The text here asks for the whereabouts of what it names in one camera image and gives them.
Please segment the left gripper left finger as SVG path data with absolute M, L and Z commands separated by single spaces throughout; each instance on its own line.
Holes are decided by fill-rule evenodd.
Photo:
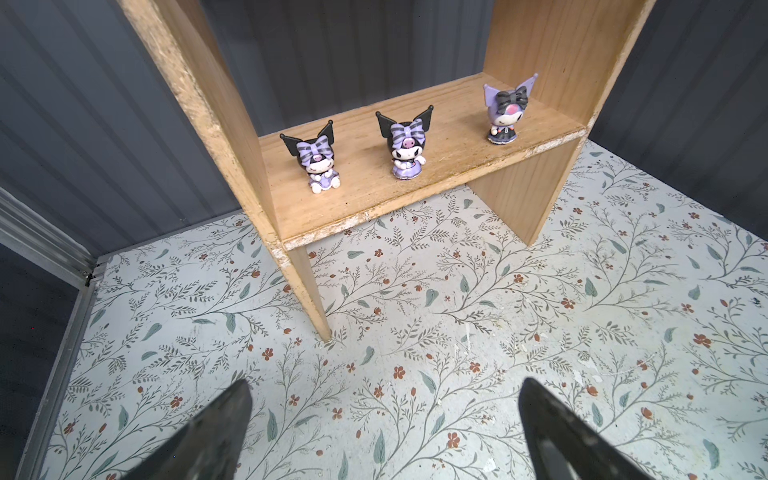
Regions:
M 124 477 L 232 479 L 251 412 L 250 388 L 240 379 Z

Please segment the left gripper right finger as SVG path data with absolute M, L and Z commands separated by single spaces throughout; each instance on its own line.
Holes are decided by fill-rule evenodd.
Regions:
M 537 380 L 523 381 L 518 409 L 538 479 L 647 479 Z

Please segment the black purple toy figure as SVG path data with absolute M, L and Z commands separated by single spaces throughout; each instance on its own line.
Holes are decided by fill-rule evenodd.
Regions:
M 308 175 L 308 184 L 314 194 L 340 187 L 340 174 L 335 170 L 332 120 L 329 120 L 318 135 L 310 140 L 283 133 L 279 137 Z
M 412 180 L 421 174 L 426 163 L 423 152 L 433 110 L 434 106 L 429 105 L 412 121 L 402 123 L 383 115 L 380 111 L 376 112 L 381 135 L 387 140 L 392 157 L 392 174 L 395 178 Z

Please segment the light purple toy figure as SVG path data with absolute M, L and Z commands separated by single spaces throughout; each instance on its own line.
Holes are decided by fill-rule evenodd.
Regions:
M 529 96 L 539 74 L 521 83 L 516 89 L 499 90 L 488 84 L 483 86 L 490 129 L 487 139 L 494 145 L 507 145 L 516 140 L 515 124 L 523 117 Z

